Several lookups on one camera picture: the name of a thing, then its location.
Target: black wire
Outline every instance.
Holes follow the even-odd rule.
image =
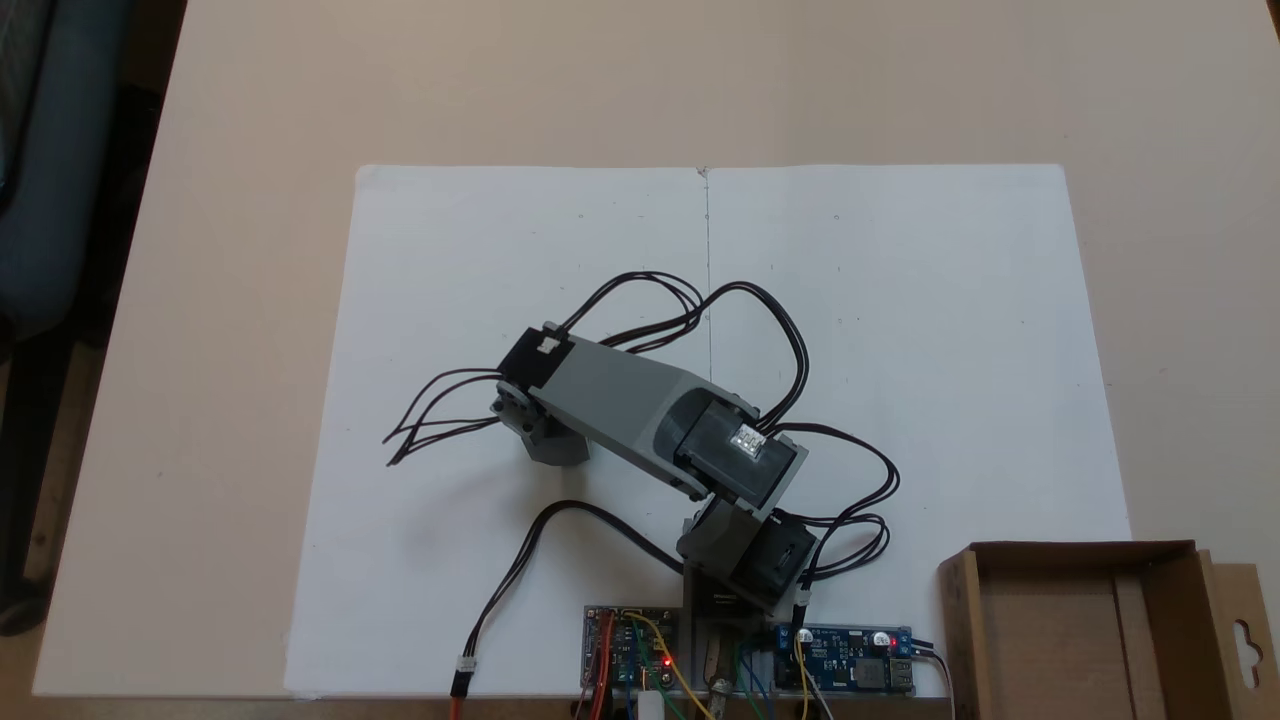
[[[618,278],[614,278],[613,281],[605,283],[600,290],[598,290],[595,295],[593,295],[591,299],[588,300],[588,302],[584,304],[584,306],[579,309],[579,311],[570,318],[570,320],[566,320],[566,325],[572,327],[571,324],[580,320],[581,316],[588,310],[590,310],[596,302],[599,302],[600,299],[604,297],[604,295],[608,295],[609,291],[621,284],[621,282],[617,281]],[[787,342],[791,345],[791,351],[795,355],[796,377],[795,380],[792,380],[791,383],[791,388],[786,392],[782,400],[778,401],[776,406],[773,406],[773,409],[763,414],[759,418],[759,420],[755,421],[755,428],[758,430],[768,432],[777,421],[782,419],[782,415],[786,414],[796,404],[796,401],[800,398],[800,395],[804,392],[805,383],[808,383],[809,380],[809,348],[808,346],[805,346],[804,337],[800,336],[800,329],[799,327],[796,327],[795,320],[791,318],[790,314],[787,314],[786,309],[782,307],[782,304],[780,304],[777,299],[769,295],[769,292],[765,291],[764,288],[744,281],[726,283],[716,288],[716,291],[712,292],[709,296],[707,296],[704,301],[701,301],[698,306],[687,310],[682,315],[677,315],[667,320],[659,320],[657,323],[650,323],[648,325],[641,325],[639,328],[632,328],[630,331],[609,336],[604,342],[602,342],[602,345],[607,345],[608,347],[617,347],[620,345],[649,338],[658,333],[680,328],[676,332],[671,333],[669,336],[662,336],[654,338],[644,345],[636,346],[631,351],[645,352],[649,350],[654,350],[657,347],[662,347],[663,345],[668,345],[675,340],[691,333],[698,327],[701,314],[708,307],[710,307],[712,304],[714,304],[717,300],[733,291],[746,292],[751,295],[753,297],[759,300],[760,304],[763,304],[767,310],[769,310],[773,318],[778,322],[778,325],[781,325],[782,332],[787,338]]]
[[[824,528],[831,525],[831,523],[827,524],[805,523],[805,524],[810,527],[824,527]],[[874,562],[877,559],[879,559],[881,555],[884,553],[884,551],[888,548],[888,541],[891,537],[891,533],[888,530],[888,524],[884,521],[884,518],[881,518],[874,512],[867,512],[864,515],[855,515],[852,518],[849,518],[838,527],[850,528],[859,524],[877,525],[878,530],[876,532],[876,536],[867,542],[867,544],[855,550],[850,555],[841,557],[840,560],[836,560],[827,565],[818,565],[818,568],[814,570],[813,574],[814,582],[827,580],[835,578],[836,575],[847,573],[850,570],[856,570],[858,568],[863,568],[865,565],[869,565],[870,562]]]
[[[401,418],[399,423],[396,423],[396,429],[392,430],[390,434],[388,434],[385,438],[383,438],[383,445],[387,445],[393,437],[403,432],[408,432],[408,428],[404,427],[404,423],[408,421],[408,416],[413,413],[413,407],[417,405],[417,401],[422,400],[422,396],[426,395],[426,391],[431,389],[431,386],[439,382],[440,378],[447,378],[449,375],[458,375],[462,373],[485,373],[493,375],[497,374],[498,370],[494,370],[493,368],[460,368],[457,370],[448,370],[440,373],[439,375],[435,375],[434,378],[431,378],[429,383],[422,386],[422,389],[417,391],[417,395],[413,396],[413,401],[410,402],[408,407],[404,409],[404,416]]]
[[[919,644],[919,641],[916,641],[916,639],[913,639],[911,642]],[[951,670],[947,667],[947,661],[942,660],[942,656],[938,655],[937,652],[933,652],[932,650],[920,650],[920,648],[916,648],[915,650],[915,655],[916,655],[916,657],[927,657],[929,660],[933,660],[933,661],[936,661],[940,667],[942,667],[942,678],[947,682],[947,697],[951,700],[951,716],[955,717],[955,712],[956,712],[956,688],[955,688],[954,684],[951,684]]]
[[[684,286],[684,288],[689,290],[689,293],[685,293],[684,290],[672,286],[667,281],[673,281],[680,283],[681,286]],[[611,278],[608,282],[600,286],[599,290],[593,292],[591,296],[586,299],[586,302],[584,302],[581,307],[579,307],[572,315],[568,316],[567,320],[564,320],[563,324],[561,324],[559,338],[564,340],[566,337],[568,337],[568,332],[573,329],[573,325],[576,325],[579,320],[581,320],[582,316],[588,314],[588,311],[595,307],[595,305],[600,302],[600,300],[604,300],[604,297],[608,293],[613,292],[620,286],[623,286],[628,282],[653,282],[666,287],[668,291],[676,295],[677,299],[681,300],[681,305],[685,305],[686,313],[692,306],[701,305],[703,302],[701,292],[699,292],[692,283],[671,273],[663,273],[660,270],[636,270],[630,273],[622,273],[621,275]],[[692,297],[698,299],[696,304],[692,302]]]
[[[435,443],[438,443],[440,441],[449,439],[449,438],[458,437],[458,436],[465,436],[467,433],[474,433],[476,430],[483,430],[485,428],[492,428],[493,425],[497,425],[497,424],[498,424],[498,418],[489,418],[489,419],[485,419],[485,420],[476,420],[476,421],[471,423],[470,425],[463,425],[461,428],[454,428],[452,430],[447,430],[447,432],[443,432],[443,433],[436,433],[434,436],[428,436],[428,437],[425,437],[425,438],[422,438],[422,439],[420,439],[420,441],[410,445],[408,447],[406,447],[404,448],[404,454],[401,456],[401,459],[403,460],[404,456],[412,455],[412,454],[417,452],[419,450],[422,450],[424,447],[428,447],[430,445],[435,445]]]
[[[663,552],[660,547],[636,532],[631,525],[620,520],[616,515],[580,500],[561,500],[558,502],[553,502],[544,507],[543,511],[534,518],[534,523],[530,525],[529,533],[525,536],[525,542],[520,546],[520,552],[516,553],[516,560],[511,564],[511,569],[507,570],[502,582],[498,583],[498,589],[493,591],[493,596],[489,598],[489,602],[485,603],[484,610],[480,611],[480,618],[476,619],[476,624],[471,629],[471,634],[467,635],[467,644],[462,651],[463,656],[475,657],[476,644],[480,641],[480,630],[484,628],[485,620],[489,618],[489,614],[493,612],[494,607],[498,606],[498,602],[502,601],[502,596],[511,589],[511,585],[520,578],[520,574],[525,571],[525,568],[534,556],[534,550],[538,547],[538,541],[541,537],[547,523],[562,510],[582,510],[584,512],[589,512],[621,533],[622,537],[635,543],[650,557],[658,560],[667,568],[671,568],[671,570],[681,574],[685,571],[685,565],[681,561]]]
[[[844,528],[844,527],[847,527],[849,524],[851,524],[852,519],[855,516],[858,516],[858,514],[861,512],[863,510],[867,510],[868,507],[870,507],[870,506],[873,506],[876,503],[879,503],[879,502],[883,502],[884,500],[888,500],[895,492],[897,492],[897,488],[901,484],[901,475],[897,471],[897,465],[895,465],[893,461],[890,460],[890,457],[887,455],[884,455],[883,452],[881,452],[878,448],[876,448],[876,446],[870,445],[869,442],[867,442],[867,441],[864,441],[861,438],[858,438],[855,436],[851,436],[851,434],[849,434],[849,433],[846,433],[844,430],[837,430],[836,428],[832,428],[829,425],[818,424],[818,423],[780,423],[780,424],[777,424],[777,425],[773,427],[773,429],[771,430],[769,434],[773,436],[773,434],[778,434],[778,433],[783,433],[783,432],[788,432],[788,433],[815,433],[815,434],[823,434],[823,436],[827,436],[827,437],[833,437],[836,439],[842,439],[845,442],[850,442],[850,443],[856,445],[856,446],[859,446],[859,447],[861,447],[864,450],[870,451],[873,455],[876,455],[877,457],[879,457],[879,460],[882,462],[884,462],[884,468],[887,470],[887,477],[884,479],[884,483],[881,484],[881,487],[878,487],[876,491],[873,491],[867,497],[863,497],[858,502],[854,502],[849,507],[844,509],[835,518],[809,518],[809,520],[812,523],[822,523],[822,527],[826,527],[827,532],[823,533],[822,539],[818,541],[818,547],[814,548],[813,559],[809,561],[809,568],[800,575],[800,588],[808,591],[808,589],[810,589],[813,587],[813,582],[817,579],[817,575],[818,575],[818,562],[819,562],[819,557],[822,556],[822,551],[827,546],[827,542],[831,539],[831,537],[836,533],[836,530],[838,530],[840,528]],[[845,568],[840,569],[838,571],[836,571],[835,574],[846,573],[849,570],[852,570],[854,568],[860,568],[860,566],[865,565],[867,562],[870,562],[872,560],[876,560],[877,557],[881,556],[881,553],[884,552],[884,547],[888,546],[888,527],[882,524],[883,523],[883,518],[879,518],[879,515],[876,515],[874,518],[878,519],[879,523],[877,523],[876,519],[869,519],[869,518],[860,519],[859,521],[863,521],[863,523],[870,521],[870,523],[877,523],[877,524],[881,525],[882,533],[878,533],[877,537],[879,537],[881,534],[883,534],[884,536],[884,541],[879,546],[879,550],[878,551],[876,551],[876,550],[867,551],[868,556],[864,556],[864,557],[860,557],[859,560],[855,560],[850,566],[845,566]],[[863,552],[863,551],[855,552],[854,556],[858,556],[859,552]],[[846,557],[845,560],[838,560],[833,565],[840,565],[841,562],[845,562],[846,560],[850,560],[854,556]]]
[[[404,419],[402,419],[399,421],[399,425],[394,430],[392,430],[392,433],[389,436],[387,436],[385,438],[383,438],[383,445],[385,445],[393,437],[396,437],[396,436],[398,436],[401,433],[408,432],[408,436],[401,443],[399,448],[396,451],[394,455],[392,455],[392,459],[387,462],[388,466],[398,465],[402,460],[404,460],[404,457],[407,457],[408,455],[411,455],[411,454],[413,454],[413,452],[416,452],[416,451],[419,451],[419,450],[421,450],[421,448],[424,448],[424,447],[426,447],[429,445],[433,445],[435,442],[439,442],[442,439],[447,439],[447,438],[451,438],[451,437],[457,437],[460,434],[466,434],[466,433],[470,433],[470,432],[484,429],[484,428],[488,428],[489,425],[492,425],[492,424],[494,424],[494,423],[498,421],[497,418],[490,418],[488,420],[476,420],[471,425],[466,425],[463,428],[458,428],[457,430],[449,430],[447,433],[439,433],[436,436],[430,436],[428,438],[422,438],[422,441],[419,441],[419,438],[417,438],[417,432],[421,428],[425,428],[425,427],[428,427],[428,425],[431,424],[431,423],[426,421],[428,414],[430,414],[431,409],[435,407],[442,400],[444,400],[445,396],[448,396],[451,392],[453,392],[453,391],[456,391],[456,389],[458,389],[458,388],[461,388],[463,386],[468,386],[468,384],[472,384],[472,383],[486,382],[486,380],[500,380],[502,379],[500,374],[493,373],[493,374],[476,375],[474,378],[467,378],[467,379],[465,379],[462,382],[453,383],[452,386],[444,388],[443,391],[440,391],[439,395],[435,396],[434,400],[431,400],[431,402],[429,402],[426,405],[426,409],[422,410],[421,415],[419,415],[416,423],[413,423],[412,425],[404,427],[404,420],[408,419],[408,413],[411,413],[413,410],[413,405],[416,405],[417,400],[420,397],[422,397],[422,393],[426,392],[426,388],[431,387],[431,384],[434,384],[435,380],[438,380],[438,379],[440,379],[440,378],[443,378],[445,375],[453,375],[453,374],[462,373],[462,372],[476,372],[476,370],[467,369],[467,370],[451,370],[448,373],[440,373],[439,375],[436,375],[435,378],[433,378],[431,382],[428,383],[426,387],[424,387],[419,392],[417,397],[413,398],[413,404],[410,405],[410,410],[404,414]]]

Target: open cardboard box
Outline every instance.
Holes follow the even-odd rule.
[[[979,542],[940,575],[961,720],[1280,717],[1253,565],[1190,541]],[[1261,653],[1254,688],[1235,623]]]

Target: beige table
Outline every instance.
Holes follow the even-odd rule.
[[[367,163],[1062,163],[1134,533],[1280,614],[1263,0],[192,0],[37,692],[283,692]]]

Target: white paper sheet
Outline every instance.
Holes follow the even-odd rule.
[[[934,570],[965,544],[1130,539],[1059,167],[714,170],[710,218],[712,286],[768,288],[806,340],[813,369],[787,419],[859,436],[901,470],[874,509],[888,550],[817,585],[812,621],[937,641]],[[790,387],[791,351],[750,300],[713,307],[710,329],[717,383],[765,405]],[[868,452],[791,437],[810,452],[787,510],[832,515],[884,479]],[[837,537],[824,556],[868,533]],[[942,694],[918,671],[922,694]]]
[[[608,452],[552,470],[493,428],[388,469],[390,448],[379,445],[431,375],[492,366],[525,327],[562,320],[609,277],[645,266],[704,290],[751,279],[772,291],[812,355],[791,416],[859,434],[902,470],[902,489],[878,509],[893,529],[888,552],[820,584],[814,620],[910,624],[941,641],[934,569],[965,543],[1129,538],[1060,168],[810,167],[705,179],[691,168],[366,168],[285,687],[447,693],[530,521],[562,497],[596,502],[673,551],[696,506]],[[628,287],[575,332],[600,337],[675,311],[660,290]],[[726,297],[704,329],[655,356],[762,407],[794,368],[746,296]],[[490,389],[442,410],[483,416]],[[873,457],[795,439],[812,454],[783,497],[790,510],[831,512],[882,478]],[[471,693],[576,694],[584,605],[678,602],[669,570],[566,514],[486,626]],[[943,694],[923,669],[919,685]]]

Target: orange wire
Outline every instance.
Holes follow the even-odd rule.
[[[586,700],[586,685],[582,685],[582,692],[577,696],[577,705],[573,707],[573,720],[582,714],[582,702]]]
[[[595,679],[595,697],[591,698],[590,720],[599,720],[604,710],[604,689],[609,685],[609,652],[613,646],[613,612],[603,623],[600,635],[600,674]]]

